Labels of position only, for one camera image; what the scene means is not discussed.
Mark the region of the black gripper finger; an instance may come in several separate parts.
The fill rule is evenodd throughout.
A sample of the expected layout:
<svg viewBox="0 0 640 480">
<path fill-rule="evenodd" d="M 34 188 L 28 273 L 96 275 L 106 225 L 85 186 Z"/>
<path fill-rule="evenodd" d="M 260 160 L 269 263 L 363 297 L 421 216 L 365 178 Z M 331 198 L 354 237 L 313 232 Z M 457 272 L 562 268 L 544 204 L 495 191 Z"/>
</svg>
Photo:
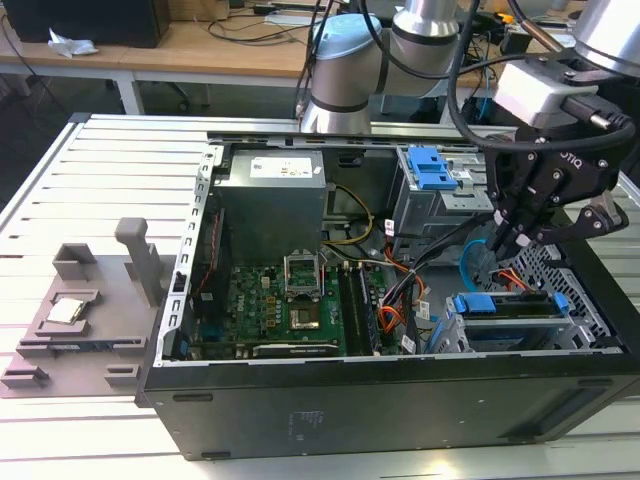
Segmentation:
<svg viewBox="0 0 640 480">
<path fill-rule="evenodd" d="M 497 258 L 512 258 L 536 238 L 537 231 L 550 220 L 550 207 L 541 196 L 524 192 L 505 195 L 494 215 L 496 225 L 489 237 L 489 249 Z"/>
<path fill-rule="evenodd" d="M 539 245 L 558 244 L 569 241 L 602 237 L 621 231 L 629 226 L 624 210 L 614 201 L 611 192 L 593 197 L 582 207 L 574 223 L 564 226 L 540 227 L 535 241 Z"/>
</svg>

